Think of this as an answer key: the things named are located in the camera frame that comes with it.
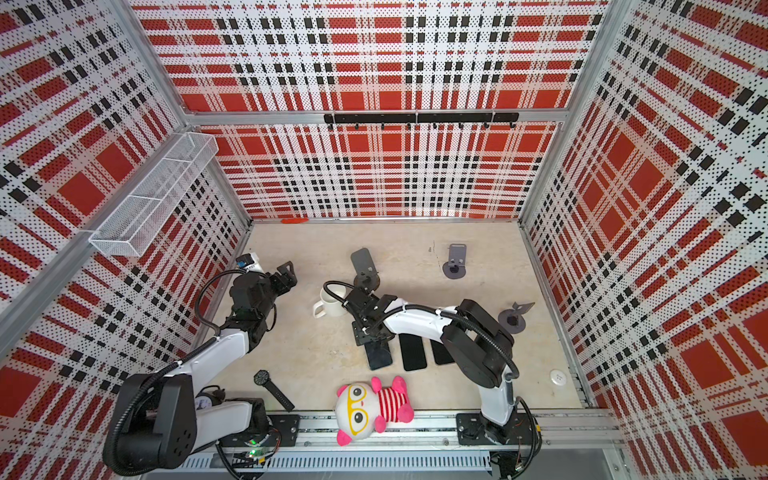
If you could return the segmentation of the black smartphone green edge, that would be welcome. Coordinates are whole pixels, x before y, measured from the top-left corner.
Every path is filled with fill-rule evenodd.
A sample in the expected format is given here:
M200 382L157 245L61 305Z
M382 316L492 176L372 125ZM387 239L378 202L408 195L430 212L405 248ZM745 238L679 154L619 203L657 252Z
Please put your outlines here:
M371 371L380 370L393 364L393 358L387 341L374 341L364 345L366 358Z

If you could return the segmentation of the wooden base phone stand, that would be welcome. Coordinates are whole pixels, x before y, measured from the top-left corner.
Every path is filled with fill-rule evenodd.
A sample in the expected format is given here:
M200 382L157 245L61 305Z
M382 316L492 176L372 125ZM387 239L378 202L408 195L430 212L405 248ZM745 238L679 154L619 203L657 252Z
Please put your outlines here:
M380 277L368 248L361 248L350 256L355 269L353 285L367 292L375 291L380 286Z

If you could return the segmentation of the grey phone stand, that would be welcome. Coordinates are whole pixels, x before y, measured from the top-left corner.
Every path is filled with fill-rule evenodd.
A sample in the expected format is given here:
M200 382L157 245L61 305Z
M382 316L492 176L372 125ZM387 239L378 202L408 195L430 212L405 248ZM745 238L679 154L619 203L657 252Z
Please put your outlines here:
M442 266L444 275L451 280L458 280L466 275L467 245L453 243L448 248L448 261Z
M519 334L527 327L524 315L528 313L534 305L534 302L524 304L514 302L511 308L505 309L498 314L497 321L510 334Z

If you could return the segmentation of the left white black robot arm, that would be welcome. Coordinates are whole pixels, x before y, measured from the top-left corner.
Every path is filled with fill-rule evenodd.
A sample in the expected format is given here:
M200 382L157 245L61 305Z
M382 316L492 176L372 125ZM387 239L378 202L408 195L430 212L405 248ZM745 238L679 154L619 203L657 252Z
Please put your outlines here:
M256 423L253 400L224 401L207 409L198 395L235 361L245 357L267 332L267 317L278 297L298 283L292 262L273 273L252 255L230 270L233 301L223 325L197 349L162 369L133 374L120 387L109 422L102 459L115 474L136 477L174 469L197 450L243 432Z

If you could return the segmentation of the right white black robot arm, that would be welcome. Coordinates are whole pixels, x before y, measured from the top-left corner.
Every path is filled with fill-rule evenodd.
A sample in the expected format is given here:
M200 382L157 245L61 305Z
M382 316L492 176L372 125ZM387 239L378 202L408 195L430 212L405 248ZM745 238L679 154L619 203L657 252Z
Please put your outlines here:
M520 376L513 360L514 339L477 302L465 299L454 307L437 308L354 287L340 304L353 318L355 342L365 349L372 370L391 365L389 343L396 337L403 339L403 349L422 339L444 347L480 392L479 413L462 414L457 420L461 444L510 445L526 439L532 450L539 448L536 419L514 394L513 383ZM377 377L367 384L351 384L339 389L337 396L348 400L347 407L337 411L337 440L342 446L415 416L407 383L400 376L388 386Z

